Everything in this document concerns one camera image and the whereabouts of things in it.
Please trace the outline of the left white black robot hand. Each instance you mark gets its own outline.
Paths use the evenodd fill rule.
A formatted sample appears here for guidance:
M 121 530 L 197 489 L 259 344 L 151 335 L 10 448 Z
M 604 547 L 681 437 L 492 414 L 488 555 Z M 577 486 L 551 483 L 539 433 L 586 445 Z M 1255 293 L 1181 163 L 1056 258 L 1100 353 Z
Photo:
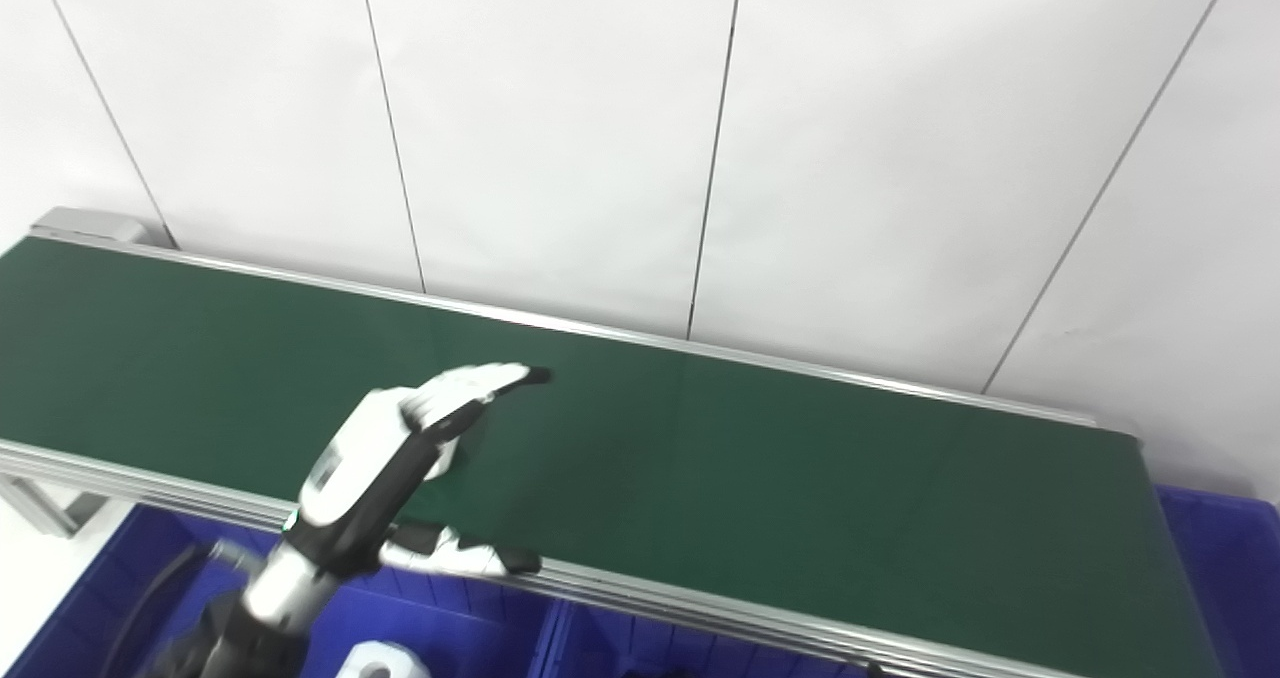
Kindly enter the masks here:
M 284 541 L 340 579 L 383 567 L 419 574 L 536 574 L 541 559 L 532 551 L 397 517 L 422 484 L 448 472 L 465 432 L 497 397 L 550 379 L 549 368 L 530 365 L 462 365 L 416 388 L 369 391 L 314 464 Z

